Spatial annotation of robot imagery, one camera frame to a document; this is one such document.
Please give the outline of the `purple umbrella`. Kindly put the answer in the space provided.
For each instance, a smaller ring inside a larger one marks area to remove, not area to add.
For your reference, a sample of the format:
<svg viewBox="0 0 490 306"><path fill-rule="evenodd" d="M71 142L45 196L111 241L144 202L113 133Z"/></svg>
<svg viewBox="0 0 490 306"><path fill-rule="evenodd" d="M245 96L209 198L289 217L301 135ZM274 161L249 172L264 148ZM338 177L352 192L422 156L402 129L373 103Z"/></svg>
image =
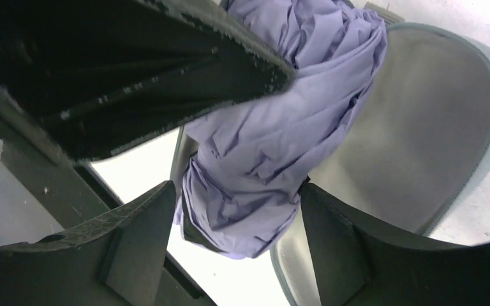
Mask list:
<svg viewBox="0 0 490 306"><path fill-rule="evenodd" d="M174 222L183 239L232 259L270 249L298 213L309 172L343 142L387 51L385 21L345 1L223 1L296 70L281 94L185 125L198 143Z"/></svg>

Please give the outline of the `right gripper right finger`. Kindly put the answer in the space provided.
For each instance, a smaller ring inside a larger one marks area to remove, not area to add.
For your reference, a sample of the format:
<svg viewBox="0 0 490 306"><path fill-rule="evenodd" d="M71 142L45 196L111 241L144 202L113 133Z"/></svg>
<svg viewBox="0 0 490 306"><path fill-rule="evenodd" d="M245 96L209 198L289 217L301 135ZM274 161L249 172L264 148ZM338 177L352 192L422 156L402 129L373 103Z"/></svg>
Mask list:
<svg viewBox="0 0 490 306"><path fill-rule="evenodd" d="M490 243L411 233L312 183L301 209L322 305L490 305Z"/></svg>

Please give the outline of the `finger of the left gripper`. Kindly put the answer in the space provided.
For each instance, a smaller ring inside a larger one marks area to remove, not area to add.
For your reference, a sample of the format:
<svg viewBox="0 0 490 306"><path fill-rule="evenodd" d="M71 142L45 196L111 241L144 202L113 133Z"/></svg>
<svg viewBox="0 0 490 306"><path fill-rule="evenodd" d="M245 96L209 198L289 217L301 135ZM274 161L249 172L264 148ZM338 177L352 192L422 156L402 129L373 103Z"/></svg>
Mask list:
<svg viewBox="0 0 490 306"><path fill-rule="evenodd" d="M293 75L212 1L0 1L0 139L52 163L116 156Z"/></svg>

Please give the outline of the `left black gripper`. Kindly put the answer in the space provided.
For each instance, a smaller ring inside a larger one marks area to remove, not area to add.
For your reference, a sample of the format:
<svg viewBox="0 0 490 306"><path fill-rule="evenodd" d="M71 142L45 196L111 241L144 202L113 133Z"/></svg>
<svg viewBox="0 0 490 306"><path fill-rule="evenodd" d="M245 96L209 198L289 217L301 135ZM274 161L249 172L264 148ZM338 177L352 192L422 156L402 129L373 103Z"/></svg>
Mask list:
<svg viewBox="0 0 490 306"><path fill-rule="evenodd" d="M10 95L0 88L0 110ZM33 244L125 205L88 167L56 165L0 117L0 247ZM212 305L167 252L154 305Z"/></svg>

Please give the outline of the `purple zippered umbrella case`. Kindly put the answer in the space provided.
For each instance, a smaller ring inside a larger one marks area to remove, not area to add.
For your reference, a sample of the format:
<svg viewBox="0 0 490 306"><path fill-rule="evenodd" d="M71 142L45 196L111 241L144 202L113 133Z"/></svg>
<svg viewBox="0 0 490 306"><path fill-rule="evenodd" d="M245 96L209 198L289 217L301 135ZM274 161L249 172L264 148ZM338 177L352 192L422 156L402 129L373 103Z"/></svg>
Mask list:
<svg viewBox="0 0 490 306"><path fill-rule="evenodd" d="M302 187L312 183L431 238L490 170L490 48L383 9L378 14L388 46L373 93L342 146ZM291 305L322 305L301 205L270 255Z"/></svg>

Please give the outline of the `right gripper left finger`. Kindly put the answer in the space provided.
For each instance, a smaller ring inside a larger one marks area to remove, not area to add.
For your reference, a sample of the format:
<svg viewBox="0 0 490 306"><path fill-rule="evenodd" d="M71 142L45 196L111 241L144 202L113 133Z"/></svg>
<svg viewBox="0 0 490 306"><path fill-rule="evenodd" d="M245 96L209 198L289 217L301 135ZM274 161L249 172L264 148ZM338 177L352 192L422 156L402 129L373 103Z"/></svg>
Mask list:
<svg viewBox="0 0 490 306"><path fill-rule="evenodd" d="M0 247L0 305L154 305L175 207L165 181L39 242Z"/></svg>

